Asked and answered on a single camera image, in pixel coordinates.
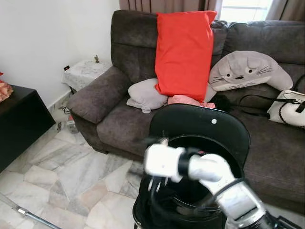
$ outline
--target black trash bin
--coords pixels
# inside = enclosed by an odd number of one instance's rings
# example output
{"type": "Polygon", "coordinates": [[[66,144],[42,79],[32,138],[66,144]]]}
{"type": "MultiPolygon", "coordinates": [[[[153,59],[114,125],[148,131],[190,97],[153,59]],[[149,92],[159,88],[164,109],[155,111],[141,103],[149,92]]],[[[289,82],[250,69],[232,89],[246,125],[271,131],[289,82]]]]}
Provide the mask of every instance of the black trash bin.
{"type": "MultiPolygon", "coordinates": [[[[227,160],[236,178],[244,175],[243,166],[250,145],[249,134],[238,119],[226,112],[185,104],[169,105],[152,119],[150,136],[168,137],[171,147],[193,147],[203,151],[203,154],[218,154],[227,160]]],[[[192,211],[211,197],[209,190],[198,181],[183,178],[179,183],[169,180],[166,186],[161,185],[156,200],[167,211],[167,214],[161,214],[151,202],[148,191],[151,178],[144,174],[140,184],[133,207],[135,228],[224,228],[226,217],[216,205],[196,214],[192,211]]]]}

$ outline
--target red pillow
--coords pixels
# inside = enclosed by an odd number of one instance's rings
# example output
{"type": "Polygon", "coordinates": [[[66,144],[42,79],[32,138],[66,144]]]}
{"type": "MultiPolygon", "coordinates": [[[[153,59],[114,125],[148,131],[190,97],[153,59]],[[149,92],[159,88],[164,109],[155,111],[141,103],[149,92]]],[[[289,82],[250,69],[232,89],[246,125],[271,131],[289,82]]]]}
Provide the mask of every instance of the red pillow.
{"type": "Polygon", "coordinates": [[[209,78],[217,12],[158,13],[155,71],[159,93],[183,94],[202,102],[209,78]]]}

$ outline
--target sofa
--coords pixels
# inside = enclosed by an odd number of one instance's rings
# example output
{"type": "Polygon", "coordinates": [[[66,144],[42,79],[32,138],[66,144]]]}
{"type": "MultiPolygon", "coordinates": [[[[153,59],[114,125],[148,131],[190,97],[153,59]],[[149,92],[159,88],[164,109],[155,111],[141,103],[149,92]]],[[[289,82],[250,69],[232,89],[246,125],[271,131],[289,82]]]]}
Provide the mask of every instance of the sofa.
{"type": "MultiPolygon", "coordinates": [[[[77,128],[88,143],[102,153],[114,153],[143,160],[150,121],[158,110],[143,114],[126,105],[128,88],[156,78],[154,71],[157,17],[138,11],[114,12],[111,27],[113,66],[91,84],[73,95],[68,108],[77,128]]],[[[305,23],[296,21],[253,21],[249,23],[215,20],[212,66],[236,50],[258,51],[274,58],[293,81],[305,73],[305,23]]],[[[299,86],[305,93],[305,84],[299,86]]],[[[230,112],[241,120],[251,137],[244,171],[246,178],[266,203],[304,214],[305,130],[252,116],[238,107],[246,94],[277,97],[279,91],[267,84],[218,92],[231,102],[230,112]]],[[[265,109],[272,102],[247,98],[243,106],[265,109]]]]}

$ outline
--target brown curtain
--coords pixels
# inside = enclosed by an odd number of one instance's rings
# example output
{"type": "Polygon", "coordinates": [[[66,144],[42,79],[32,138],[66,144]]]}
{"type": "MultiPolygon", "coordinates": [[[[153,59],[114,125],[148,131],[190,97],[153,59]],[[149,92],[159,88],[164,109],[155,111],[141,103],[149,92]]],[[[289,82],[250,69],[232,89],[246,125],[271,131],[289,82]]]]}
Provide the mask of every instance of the brown curtain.
{"type": "Polygon", "coordinates": [[[120,0],[122,10],[137,10],[150,13],[172,13],[195,10],[214,10],[220,17],[223,0],[120,0]]]}
{"type": "Polygon", "coordinates": [[[266,20],[305,21],[305,0],[273,0],[266,20]]]}

